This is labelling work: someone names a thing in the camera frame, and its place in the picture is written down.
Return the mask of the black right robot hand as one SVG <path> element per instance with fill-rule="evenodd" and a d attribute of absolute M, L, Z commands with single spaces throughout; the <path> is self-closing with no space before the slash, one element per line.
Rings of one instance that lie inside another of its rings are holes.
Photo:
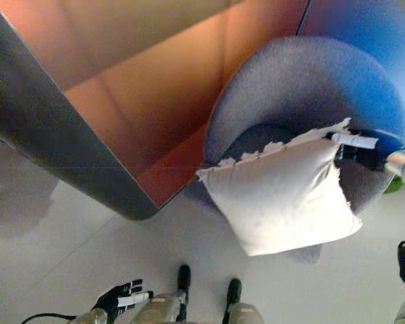
<path fill-rule="evenodd" d="M 384 171 L 387 157 L 398 147 L 398 140 L 377 130 L 351 130 L 349 134 L 328 132 L 325 138 L 340 148 L 337 160 L 351 160 L 373 171 Z"/>

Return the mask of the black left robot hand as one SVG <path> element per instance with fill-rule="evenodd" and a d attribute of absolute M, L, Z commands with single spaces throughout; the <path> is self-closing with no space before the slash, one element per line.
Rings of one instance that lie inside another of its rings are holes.
<path fill-rule="evenodd" d="M 107 315 L 106 323 L 114 323 L 128 309 L 153 296 L 153 291 L 142 289 L 142 279 L 135 279 L 111 288 L 97 299 L 92 309 L 101 309 Z"/>

